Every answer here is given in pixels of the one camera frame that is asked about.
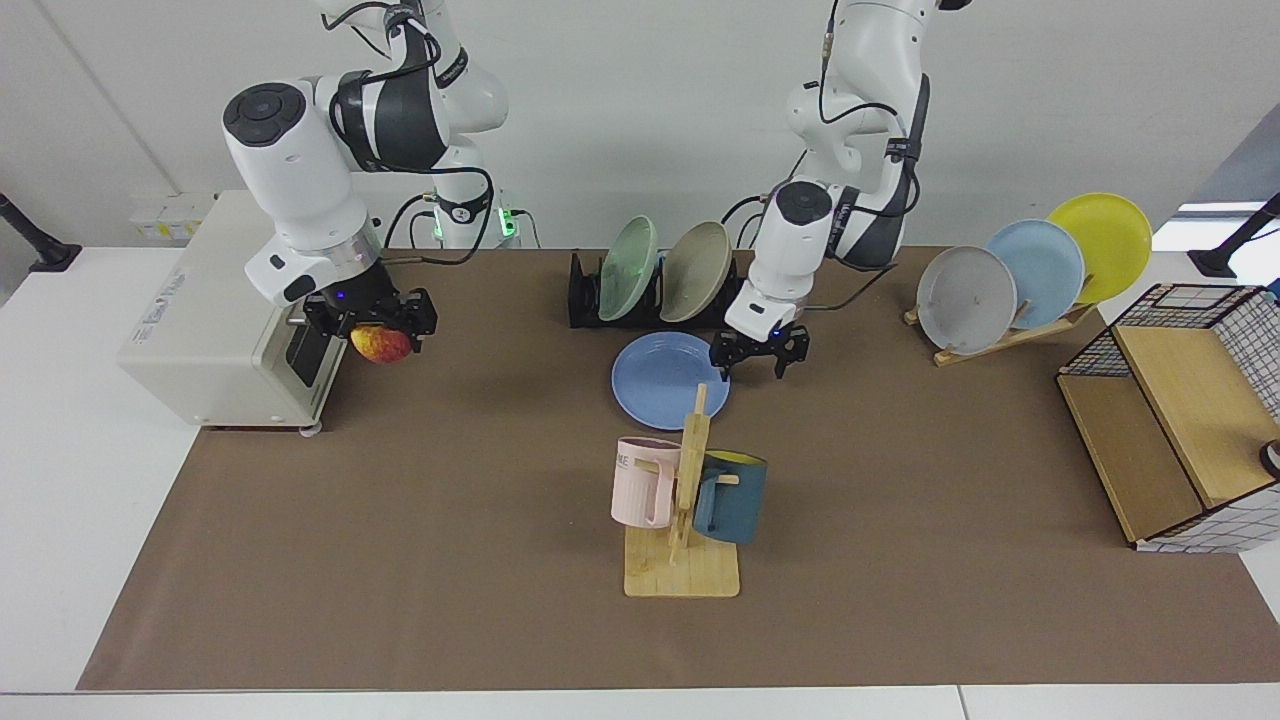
red apple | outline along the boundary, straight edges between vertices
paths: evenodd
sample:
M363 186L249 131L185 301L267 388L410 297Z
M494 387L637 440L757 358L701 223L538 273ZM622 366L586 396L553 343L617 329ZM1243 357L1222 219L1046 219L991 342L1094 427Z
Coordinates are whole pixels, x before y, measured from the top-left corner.
M398 363L413 352L408 336L387 325L356 325L351 331L351 345L366 360L379 365Z

plate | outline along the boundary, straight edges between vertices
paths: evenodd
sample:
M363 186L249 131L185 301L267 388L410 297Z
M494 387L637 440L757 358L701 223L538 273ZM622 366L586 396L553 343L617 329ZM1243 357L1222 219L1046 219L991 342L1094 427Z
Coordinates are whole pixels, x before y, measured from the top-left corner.
M915 292L920 328L933 345L977 355L1009 331L1018 290L1009 268L983 247L943 250L924 269Z
M640 302L658 264L658 233L653 222L632 219L604 256L600 266L600 319L612 323Z
M662 261L662 319L682 323L710 305L728 277L731 258L724 225L701 223L686 232Z
M1014 275L1018 307L1030 302L1014 319L1020 331L1042 328L1061 318L1084 284L1084 255L1071 233L1048 220L1021 220L996 233L989 250Z
M728 400L728 380L710 361L712 346L686 333L660 332L636 338L613 361L613 397L636 421L680 430L694 411L698 384L707 383L707 414Z
M1151 260L1151 223L1142 209L1110 192L1073 197L1048 220L1071 233L1084 254L1089 282L1079 302L1102 302L1129 288Z

teal mug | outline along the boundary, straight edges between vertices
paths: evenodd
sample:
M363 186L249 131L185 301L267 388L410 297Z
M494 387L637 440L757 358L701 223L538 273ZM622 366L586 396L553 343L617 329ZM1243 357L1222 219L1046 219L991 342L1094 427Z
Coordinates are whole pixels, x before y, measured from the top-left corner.
M708 450L694 506L694 529L737 544L755 538L768 462L730 450Z

white table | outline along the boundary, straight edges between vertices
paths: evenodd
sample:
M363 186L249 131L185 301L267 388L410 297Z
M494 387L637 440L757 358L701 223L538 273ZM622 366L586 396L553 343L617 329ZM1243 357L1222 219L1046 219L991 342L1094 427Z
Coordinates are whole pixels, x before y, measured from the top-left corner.
M1280 684L73 693L196 429L115 366L179 250L88 249L0 307L0 717L1270 717ZM1180 255L1139 281L1201 278ZM1129 300L1103 307L1114 315ZM1280 614L1280 543L1245 559Z

pink mug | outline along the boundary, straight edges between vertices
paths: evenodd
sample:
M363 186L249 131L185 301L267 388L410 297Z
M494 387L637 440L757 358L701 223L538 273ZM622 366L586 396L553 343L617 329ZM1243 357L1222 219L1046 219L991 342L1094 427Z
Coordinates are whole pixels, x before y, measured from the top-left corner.
M635 528L671 525L678 465L680 443L646 437L620 438L609 511L613 519Z

